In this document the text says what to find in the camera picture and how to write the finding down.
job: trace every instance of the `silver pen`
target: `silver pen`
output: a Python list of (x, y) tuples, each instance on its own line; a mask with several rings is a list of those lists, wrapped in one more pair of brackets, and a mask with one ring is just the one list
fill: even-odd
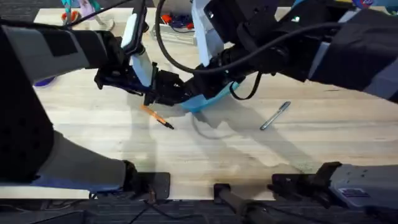
[(265, 130), (283, 111), (287, 109), (287, 107), (290, 105), (290, 101), (286, 101), (282, 106), (280, 106), (279, 110), (276, 111), (274, 115), (272, 115), (271, 118), (268, 119), (261, 127), (260, 130), (263, 131)]

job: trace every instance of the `blue object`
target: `blue object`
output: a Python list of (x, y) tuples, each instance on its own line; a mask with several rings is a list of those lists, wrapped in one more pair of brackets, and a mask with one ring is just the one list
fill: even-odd
[(190, 98), (189, 100), (183, 102), (181, 104), (181, 107), (185, 110), (189, 110), (191, 113), (199, 112), (203, 108), (206, 108), (207, 106), (212, 105), (213, 103), (220, 100), (222, 97), (230, 94), (230, 92), (229, 92), (230, 85), (232, 85), (233, 90), (236, 90), (239, 86), (239, 84), (236, 82), (234, 82), (232, 84), (228, 84), (215, 97), (213, 97), (209, 100), (206, 100), (206, 98), (203, 95), (198, 95), (198, 96), (195, 96), (195, 97)]
[(46, 86), (48, 84), (50, 84), (52, 82), (52, 80), (54, 80), (55, 77), (52, 78), (46, 78), (45, 80), (39, 81), (37, 83), (34, 84), (34, 86), (37, 87), (42, 87), (42, 86)]

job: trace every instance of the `black cable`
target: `black cable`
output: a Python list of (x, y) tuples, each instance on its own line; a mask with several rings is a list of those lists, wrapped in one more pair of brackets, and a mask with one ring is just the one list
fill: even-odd
[(90, 15), (87, 15), (87, 16), (81, 18), (81, 19), (76, 20), (75, 22), (71, 22), (71, 23), (66, 24), (66, 25), (64, 25), (64, 26), (62, 26), (62, 27), (63, 27), (63, 28), (73, 27), (73, 26), (75, 26), (75, 25), (77, 25), (77, 24), (82, 23), (83, 21), (86, 21), (87, 19), (89, 19), (89, 18), (91, 18), (91, 17), (93, 17), (93, 16), (96, 16), (96, 15), (98, 15), (98, 14), (104, 12), (104, 11), (108, 11), (108, 10), (114, 8), (114, 7), (118, 7), (118, 6), (120, 6), (120, 5), (124, 4), (124, 3), (129, 2), (129, 1), (133, 1), (133, 0), (123, 0), (123, 1), (120, 1), (120, 2), (118, 2), (118, 3), (116, 3), (116, 4), (113, 4), (112, 6), (108, 6), (108, 7), (106, 7), (106, 8), (103, 8), (103, 9), (99, 10), (99, 11), (93, 12), (93, 13), (91, 13)]
[(231, 92), (231, 95), (237, 100), (248, 100), (248, 99), (252, 98), (254, 96), (254, 94), (256, 94), (257, 89), (259, 88), (261, 76), (262, 76), (262, 73), (259, 72), (257, 74), (256, 80), (254, 81), (253, 89), (251, 90), (249, 96), (247, 96), (246, 98), (241, 98), (235, 93), (234, 89), (232, 88), (234, 83), (231, 83), (230, 86), (229, 86), (229, 91)]
[(179, 31), (179, 30), (176, 30), (174, 27), (172, 27), (172, 26), (170, 26), (175, 32), (178, 32), (178, 33), (180, 33), (180, 34), (189, 34), (189, 33), (192, 33), (192, 32), (195, 32), (194, 30), (188, 30), (188, 31)]
[(163, 216), (165, 216), (165, 217), (167, 217), (167, 218), (169, 218), (171, 220), (185, 220), (185, 219), (189, 219), (189, 218), (202, 217), (205, 220), (206, 224), (209, 224), (209, 221), (208, 221), (207, 217), (202, 215), (202, 214), (191, 214), (191, 215), (184, 215), (184, 216), (180, 216), (180, 217), (174, 217), (174, 216), (171, 216), (171, 215), (163, 212), (159, 208), (155, 207), (154, 205), (152, 205), (152, 204), (150, 204), (150, 203), (148, 203), (146, 201), (144, 201), (144, 203), (146, 205), (148, 205), (151, 209), (155, 210), (155, 212), (157, 212), (160, 215), (163, 215)]
[(146, 206), (144, 209), (141, 210), (141, 212), (139, 212), (130, 222), (129, 224), (132, 224), (133, 222), (135, 222), (141, 215), (143, 215), (146, 211), (148, 211), (148, 209), (150, 209), (150, 206)]
[(160, 0), (159, 4), (157, 5), (156, 8), (156, 17), (155, 17), (155, 33), (156, 33), (156, 40), (157, 43), (160, 47), (160, 50), (162, 51), (162, 53), (164, 54), (164, 56), (166, 57), (166, 59), (175, 67), (183, 70), (184, 72), (189, 72), (189, 73), (194, 73), (194, 74), (199, 74), (199, 75), (205, 75), (205, 74), (210, 74), (210, 73), (218, 73), (218, 72), (224, 72), (225, 70), (230, 70), (234, 67), (240, 66), (243, 63), (247, 62), (248, 60), (252, 59), (253, 57), (257, 56), (258, 54), (260, 54), (261, 52), (263, 52), (264, 50), (275, 46), (276, 44), (279, 44), (282, 41), (285, 41), (291, 37), (294, 37), (296, 35), (299, 34), (303, 34), (304, 32), (309, 32), (309, 31), (313, 31), (313, 30), (318, 30), (318, 29), (337, 29), (340, 28), (343, 23), (338, 23), (338, 22), (326, 22), (326, 23), (322, 23), (322, 24), (316, 24), (316, 25), (312, 25), (312, 26), (308, 26), (308, 27), (304, 27), (301, 28), (299, 30), (295, 30), (293, 32), (290, 32), (288, 34), (282, 35), (270, 42), (268, 42), (267, 44), (261, 46), (260, 48), (258, 48), (256, 51), (251, 52), (250, 54), (221, 67), (218, 68), (211, 68), (211, 69), (206, 69), (206, 70), (197, 70), (197, 69), (192, 69), (192, 68), (188, 68), (180, 63), (178, 63), (176, 60), (174, 60), (174, 58), (172, 58), (170, 56), (170, 54), (168, 53), (168, 51), (166, 50), (163, 40), (162, 40), (162, 36), (160, 35), (160, 14), (162, 12), (162, 8), (164, 5), (165, 0)]
[(293, 217), (301, 218), (301, 219), (304, 219), (304, 220), (307, 220), (307, 221), (310, 221), (310, 222), (316, 222), (316, 223), (321, 223), (321, 224), (333, 224), (332, 222), (319, 220), (317, 218), (307, 217), (305, 215), (301, 215), (301, 214), (297, 214), (297, 213), (293, 213), (293, 212), (288, 212), (288, 211), (285, 211), (285, 210), (282, 210), (282, 209), (279, 209), (279, 208), (275, 208), (275, 207), (270, 206), (270, 205), (266, 205), (266, 204), (261, 203), (261, 202), (259, 202), (259, 203), (254, 202), (254, 204), (255, 205), (259, 205), (259, 206), (261, 206), (263, 208), (271, 208), (271, 209), (273, 209), (273, 210), (275, 210), (277, 212), (284, 213), (286, 215), (290, 215), (290, 216), (293, 216)]

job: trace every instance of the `orange marker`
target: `orange marker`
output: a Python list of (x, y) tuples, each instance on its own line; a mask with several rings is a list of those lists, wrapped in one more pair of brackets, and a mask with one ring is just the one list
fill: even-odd
[(143, 109), (146, 113), (148, 113), (149, 115), (153, 116), (159, 123), (163, 124), (164, 126), (173, 129), (174, 127), (168, 123), (167, 121), (165, 121), (163, 118), (161, 118), (159, 115), (156, 114), (155, 111), (149, 109), (147, 106), (145, 105), (141, 105), (141, 109)]

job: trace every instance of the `black mount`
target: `black mount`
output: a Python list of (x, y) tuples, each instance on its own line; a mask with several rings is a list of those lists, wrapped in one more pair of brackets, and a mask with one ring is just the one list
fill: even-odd
[(314, 200), (330, 208), (332, 205), (347, 207), (347, 204), (330, 192), (330, 177), (341, 166), (339, 162), (324, 163), (316, 174), (274, 174), (268, 189), (275, 196), (287, 200)]
[(265, 205), (254, 200), (245, 200), (231, 192), (229, 184), (215, 184), (214, 202), (226, 204), (243, 223), (277, 223), (265, 209)]

